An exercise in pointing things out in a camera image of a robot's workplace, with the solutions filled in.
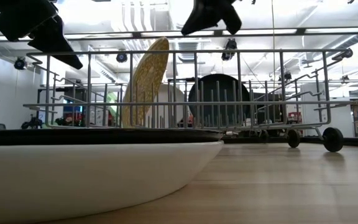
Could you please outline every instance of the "wooden floor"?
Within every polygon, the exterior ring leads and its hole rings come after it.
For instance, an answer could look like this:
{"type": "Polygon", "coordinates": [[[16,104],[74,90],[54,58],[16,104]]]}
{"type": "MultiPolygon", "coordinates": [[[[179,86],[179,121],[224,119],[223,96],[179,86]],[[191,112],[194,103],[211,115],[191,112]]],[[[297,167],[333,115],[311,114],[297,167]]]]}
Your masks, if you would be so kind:
{"type": "Polygon", "coordinates": [[[358,147],[225,145],[181,190],[153,202],[53,224],[358,224],[358,147]]]}

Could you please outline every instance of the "wire dish rack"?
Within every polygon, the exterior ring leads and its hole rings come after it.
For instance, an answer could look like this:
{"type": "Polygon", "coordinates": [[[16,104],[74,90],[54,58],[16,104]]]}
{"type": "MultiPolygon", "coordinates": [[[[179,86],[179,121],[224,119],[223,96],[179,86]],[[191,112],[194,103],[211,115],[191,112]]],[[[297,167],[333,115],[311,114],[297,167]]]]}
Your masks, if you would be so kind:
{"type": "MultiPolygon", "coordinates": [[[[54,126],[50,121],[50,116],[52,117],[52,121],[54,119],[53,111],[55,107],[59,106],[84,106],[86,111],[91,111],[91,108],[101,108],[103,110],[103,125],[97,128],[107,128],[106,124],[106,112],[108,106],[117,106],[117,116],[115,117],[115,125],[113,127],[109,126],[108,128],[123,128],[122,126],[122,108],[125,106],[130,106],[130,117],[131,117],[131,126],[133,128],[197,128],[197,129],[212,129],[212,130],[220,130],[224,132],[234,131],[250,131],[256,133],[261,138],[266,138],[267,130],[285,130],[284,137],[288,139],[288,143],[291,147],[297,147],[300,143],[300,133],[298,130],[305,129],[314,129],[320,138],[320,140],[324,141],[324,146],[327,150],[336,152],[342,148],[343,136],[340,130],[336,128],[327,128],[323,134],[320,133],[318,127],[322,125],[329,124],[331,122],[331,109],[346,106],[349,104],[356,104],[357,101],[331,101],[329,96],[329,77],[328,77],[328,67],[339,63],[344,58],[349,58],[352,56],[351,49],[276,49],[276,50],[164,50],[164,51],[109,51],[109,52],[70,52],[70,53],[31,53],[27,55],[31,59],[36,62],[34,65],[39,66],[42,62],[37,59],[39,56],[47,56],[47,64],[46,64],[46,103],[36,103],[36,104],[26,104],[25,107],[28,108],[45,108],[45,124],[49,128],[74,128],[70,126],[54,126]],[[302,75],[290,82],[285,80],[285,67],[284,67],[284,53],[298,53],[298,52],[317,52],[321,53],[323,66],[319,69],[313,71],[310,75],[302,75]],[[332,57],[333,62],[327,63],[327,53],[335,53],[332,57]],[[219,81],[216,82],[216,89],[211,91],[211,95],[219,96],[216,100],[204,101],[204,83],[199,83],[199,74],[198,74],[198,62],[197,55],[205,54],[205,53],[226,53],[226,54],[237,54],[237,71],[238,71],[238,81],[233,81],[232,85],[232,95],[234,95],[234,99],[227,100],[226,90],[221,90],[219,88],[219,81]],[[279,54],[280,59],[280,76],[281,79],[278,84],[278,88],[273,89],[272,91],[268,90],[268,81],[264,81],[265,93],[261,96],[255,97],[253,91],[253,85],[255,82],[250,80],[242,80],[241,75],[241,53],[273,53],[279,54]],[[110,83],[105,85],[104,91],[104,101],[103,102],[93,102],[92,95],[97,94],[92,91],[91,84],[91,59],[93,55],[108,55],[108,54],[128,54],[130,61],[130,80],[128,83],[110,83]],[[153,96],[155,99],[154,102],[146,102],[141,99],[138,101],[133,100],[133,95],[137,90],[137,87],[134,86],[132,82],[132,77],[134,74],[134,55],[135,54],[172,54],[173,55],[173,64],[176,64],[176,56],[177,54],[193,54],[194,55],[194,77],[187,78],[184,80],[177,79],[174,75],[168,83],[163,83],[168,85],[168,100],[160,101],[157,96],[153,96]],[[50,60],[53,55],[87,55],[89,59],[88,64],[88,85],[83,86],[81,84],[77,84],[73,81],[70,81],[66,78],[58,79],[58,74],[50,71],[50,60]],[[324,80],[319,80],[319,73],[323,73],[324,80]],[[53,83],[50,83],[50,77],[53,76],[53,83]],[[316,83],[317,92],[306,91],[300,92],[298,91],[298,82],[302,78],[309,78],[314,80],[316,83]],[[59,98],[55,97],[56,92],[56,82],[65,80],[68,83],[71,83],[75,88],[83,88],[86,90],[87,101],[80,101],[72,98],[71,100],[75,100],[74,103],[65,104],[65,103],[56,103],[56,100],[59,98]],[[189,85],[193,84],[196,100],[188,101],[188,88],[189,85]],[[116,85],[120,88],[120,91],[117,93],[118,98],[114,103],[108,103],[107,101],[107,89],[108,85],[116,85]],[[185,85],[184,96],[178,98],[178,93],[175,91],[178,86],[185,85]],[[245,85],[249,89],[249,99],[243,99],[242,91],[243,85],[245,85]],[[292,96],[286,95],[286,87],[288,85],[295,86],[295,94],[292,96]],[[131,95],[130,102],[123,102],[123,87],[129,89],[127,91],[131,95]],[[224,95],[224,101],[221,101],[221,96],[224,95]],[[269,95],[273,95],[272,99],[269,101],[269,95]],[[316,101],[300,101],[300,97],[302,95],[311,95],[316,96],[316,101]],[[319,114],[319,122],[316,123],[301,123],[301,124],[288,124],[287,114],[287,105],[296,105],[296,112],[299,114],[299,106],[300,105],[318,105],[318,108],[314,109],[318,111],[319,114]],[[146,117],[144,112],[142,122],[137,122],[138,119],[132,119],[132,115],[135,113],[137,115],[137,109],[140,107],[149,106],[152,110],[151,116],[146,117]],[[164,108],[164,113],[159,114],[159,107],[164,108]],[[189,107],[196,108],[194,113],[189,112],[189,107]],[[204,114],[204,110],[206,107],[217,108],[217,114],[211,116],[206,116],[204,114]],[[234,107],[233,114],[228,114],[227,109],[229,107],[234,107]],[[281,114],[276,113],[276,108],[281,107],[281,114]],[[326,111],[326,120],[323,121],[322,111],[326,111]],[[176,121],[177,114],[182,113],[183,119],[178,123],[176,121]],[[257,114],[263,113],[265,121],[261,124],[257,124],[257,114]]],[[[173,66],[173,74],[176,74],[177,68],[173,66]]],[[[91,113],[86,113],[85,118],[85,126],[86,128],[95,128],[94,125],[91,124],[91,113]]]]}

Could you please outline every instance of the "black round plate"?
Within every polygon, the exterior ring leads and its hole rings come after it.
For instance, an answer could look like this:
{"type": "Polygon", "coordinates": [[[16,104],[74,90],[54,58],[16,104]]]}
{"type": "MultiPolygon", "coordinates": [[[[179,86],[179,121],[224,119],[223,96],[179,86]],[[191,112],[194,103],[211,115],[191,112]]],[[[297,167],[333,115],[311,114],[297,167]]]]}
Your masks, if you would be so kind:
{"type": "MultiPolygon", "coordinates": [[[[213,74],[213,75],[207,75],[203,78],[200,78],[198,80],[198,89],[200,91],[200,100],[201,100],[201,94],[203,94],[202,99],[204,102],[217,102],[218,101],[218,93],[217,93],[217,86],[216,81],[219,81],[219,100],[220,102],[224,102],[224,90],[226,90],[227,95],[227,101],[234,101],[234,93],[233,93],[233,81],[236,85],[236,101],[239,101],[239,81],[229,75],[224,74],[213,74]],[[201,82],[203,82],[203,93],[201,92],[201,82]]],[[[243,101],[249,101],[249,93],[247,91],[247,88],[244,85],[241,85],[241,92],[242,92],[242,100],[243,101]]],[[[189,92],[189,102],[196,102],[197,95],[196,95],[196,89],[195,85],[191,88],[189,92]]],[[[196,106],[189,106],[190,111],[193,114],[194,117],[197,116],[197,107],[196,106]]],[[[214,109],[212,109],[212,106],[204,106],[204,119],[208,118],[208,116],[211,119],[212,123],[212,110],[214,111],[214,125],[218,125],[218,106],[214,106],[214,109]]],[[[226,124],[226,107],[220,106],[221,110],[221,120],[222,125],[227,126],[226,124]]],[[[249,110],[249,105],[243,106],[243,113],[247,114],[249,110]]],[[[240,115],[240,107],[237,106],[237,113],[238,116],[240,115]]],[[[227,116],[229,120],[229,126],[234,125],[233,121],[233,115],[234,115],[234,106],[227,106],[227,116]]]]}
{"type": "Polygon", "coordinates": [[[0,130],[0,146],[194,143],[215,142],[222,137],[220,131],[200,129],[0,130]]]}

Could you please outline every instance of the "white bowl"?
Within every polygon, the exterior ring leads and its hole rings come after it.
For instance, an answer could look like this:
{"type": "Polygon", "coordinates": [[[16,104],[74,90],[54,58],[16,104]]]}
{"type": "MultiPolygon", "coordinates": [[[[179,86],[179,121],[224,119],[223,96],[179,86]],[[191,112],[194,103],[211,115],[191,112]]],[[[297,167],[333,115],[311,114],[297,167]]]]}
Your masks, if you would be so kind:
{"type": "Polygon", "coordinates": [[[0,146],[0,223],[80,217],[163,197],[188,184],[222,146],[0,146]]]}

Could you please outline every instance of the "dish rack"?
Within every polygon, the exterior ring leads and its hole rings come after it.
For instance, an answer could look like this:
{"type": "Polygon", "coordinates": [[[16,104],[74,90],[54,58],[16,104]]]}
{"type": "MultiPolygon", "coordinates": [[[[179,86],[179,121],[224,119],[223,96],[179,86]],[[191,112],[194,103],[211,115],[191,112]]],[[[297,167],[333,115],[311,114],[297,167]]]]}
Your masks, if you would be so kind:
{"type": "MultiPolygon", "coordinates": [[[[53,113],[51,111],[54,110],[57,106],[84,106],[86,108],[86,111],[91,111],[91,107],[99,107],[103,109],[103,125],[102,128],[107,128],[106,125],[106,111],[108,106],[117,106],[117,116],[115,117],[116,122],[113,127],[108,128],[122,128],[121,124],[121,118],[122,118],[122,107],[123,106],[130,106],[131,107],[131,125],[133,125],[134,128],[197,128],[197,129],[211,129],[211,130],[218,130],[218,131],[224,131],[224,132],[241,132],[241,131],[250,131],[253,133],[256,133],[260,138],[266,138],[267,130],[285,130],[284,137],[288,139],[288,143],[291,147],[297,147],[300,143],[300,133],[298,130],[305,130],[305,129],[314,129],[320,138],[320,140],[324,141],[324,146],[327,150],[336,152],[339,151],[342,148],[342,141],[343,136],[340,130],[336,128],[327,128],[323,134],[320,133],[318,127],[321,127],[322,125],[329,124],[331,122],[331,109],[340,107],[340,106],[346,106],[349,104],[357,104],[357,101],[331,101],[329,97],[329,77],[328,77],[328,67],[339,63],[344,58],[349,58],[352,56],[352,50],[351,49],[274,49],[274,50],[168,50],[168,51],[144,51],[144,50],[138,50],[138,51],[108,51],[108,52],[71,52],[71,53],[30,53],[27,54],[28,57],[35,60],[34,63],[35,66],[38,66],[42,63],[37,57],[39,56],[46,56],[47,57],[47,64],[46,64],[46,103],[36,103],[36,104],[25,104],[25,107],[28,108],[45,108],[45,125],[49,128],[75,128],[71,126],[54,126],[49,121],[49,116],[53,116],[53,113]],[[315,52],[315,53],[321,53],[322,55],[322,61],[323,66],[319,69],[316,69],[315,71],[311,72],[311,74],[302,75],[296,79],[293,80],[286,80],[285,79],[285,67],[284,67],[284,53],[298,53],[298,52],[315,52]],[[335,55],[332,57],[333,62],[327,63],[327,53],[332,52],[335,53],[335,55]],[[134,74],[134,55],[135,54],[172,54],[173,55],[173,64],[176,64],[176,56],[177,54],[193,54],[194,55],[194,77],[191,79],[185,79],[185,80],[179,80],[174,75],[171,80],[169,80],[168,87],[172,88],[172,90],[175,90],[175,88],[179,85],[185,85],[185,97],[183,101],[177,100],[177,94],[175,94],[176,91],[168,91],[168,101],[167,102],[123,102],[123,87],[126,86],[129,89],[129,94],[132,96],[134,94],[135,87],[133,86],[133,83],[131,82],[131,79],[128,83],[110,83],[105,85],[105,94],[103,96],[104,101],[103,102],[92,102],[92,84],[91,81],[91,59],[92,56],[103,54],[103,55],[109,55],[109,54],[128,54],[128,58],[130,61],[130,77],[132,78],[134,74]],[[233,101],[203,101],[203,83],[201,82],[201,86],[199,86],[199,83],[197,80],[199,79],[198,74],[198,67],[197,67],[197,55],[198,54],[211,54],[211,53],[232,53],[237,54],[237,79],[238,79],[238,93],[233,93],[235,96],[235,100],[233,101]],[[272,91],[268,90],[267,81],[265,81],[265,93],[262,96],[254,97],[254,92],[252,89],[252,86],[254,85],[253,81],[250,80],[242,80],[241,75],[241,53],[273,53],[273,54],[279,54],[280,59],[280,81],[279,81],[279,87],[274,88],[272,91]],[[83,86],[81,84],[77,84],[75,82],[72,82],[70,80],[67,80],[75,88],[84,88],[86,90],[86,101],[77,101],[76,103],[56,103],[56,100],[58,100],[55,97],[55,91],[56,91],[56,82],[59,81],[57,79],[58,74],[53,73],[50,71],[50,60],[52,55],[87,55],[89,59],[88,64],[88,86],[83,86]],[[319,80],[319,73],[323,73],[324,80],[319,80]],[[53,76],[53,83],[50,83],[50,77],[53,76]],[[312,91],[306,91],[301,92],[298,91],[298,82],[302,78],[309,78],[311,80],[315,80],[316,83],[316,89],[317,92],[312,91]],[[188,86],[191,82],[194,82],[195,86],[195,92],[198,93],[196,96],[196,100],[189,102],[188,101],[188,95],[187,90],[188,86]],[[324,89],[320,90],[320,84],[323,84],[324,89]],[[108,103],[107,102],[107,89],[108,85],[116,85],[120,87],[120,91],[117,93],[118,98],[117,101],[114,103],[108,103]],[[249,99],[242,99],[242,87],[241,85],[245,85],[249,89],[249,99]],[[286,87],[289,85],[295,86],[295,94],[292,96],[286,95],[286,87]],[[269,95],[273,95],[272,101],[269,101],[269,95]],[[303,95],[311,95],[317,97],[317,100],[315,101],[300,101],[300,97],[303,95]],[[246,105],[249,108],[249,111],[244,111],[243,106],[246,105]],[[286,105],[296,105],[296,113],[299,114],[299,105],[318,105],[318,108],[314,109],[315,111],[318,111],[319,114],[319,122],[315,123],[295,123],[295,124],[289,124],[287,115],[282,116],[280,122],[276,122],[277,118],[280,117],[279,114],[276,113],[276,110],[273,109],[273,119],[270,119],[270,108],[276,108],[281,107],[281,114],[287,114],[287,106],[286,105]],[[152,116],[144,117],[143,124],[134,124],[132,120],[132,115],[135,113],[136,108],[140,106],[150,106],[153,110],[152,116]],[[155,108],[163,106],[168,108],[167,114],[156,114],[155,108]],[[181,125],[178,125],[176,121],[174,121],[174,118],[177,117],[178,109],[177,107],[181,106],[183,108],[183,114],[190,115],[192,119],[188,119],[187,116],[183,118],[183,122],[181,122],[181,125]],[[188,111],[188,106],[195,106],[197,108],[196,114],[190,114],[188,111]],[[213,119],[217,122],[211,121],[211,118],[208,118],[207,116],[204,116],[204,107],[205,106],[216,106],[218,107],[218,114],[216,114],[216,119],[213,119]],[[232,114],[231,118],[233,120],[232,125],[221,125],[224,119],[228,119],[229,115],[227,114],[227,107],[228,106],[234,106],[235,110],[232,114]],[[326,120],[323,121],[323,115],[322,111],[326,111],[326,120]],[[256,115],[258,113],[263,113],[265,121],[262,124],[257,124],[256,121],[256,115]],[[168,116],[168,124],[165,124],[166,117],[168,116]],[[247,125],[247,118],[250,119],[250,125],[247,125]]],[[[176,74],[177,68],[176,66],[173,66],[173,74],[176,74]]],[[[221,92],[219,89],[219,81],[217,81],[217,89],[216,93],[221,92]]],[[[85,116],[85,127],[86,128],[100,128],[95,127],[90,123],[91,121],[91,113],[86,113],[85,116]]]]}

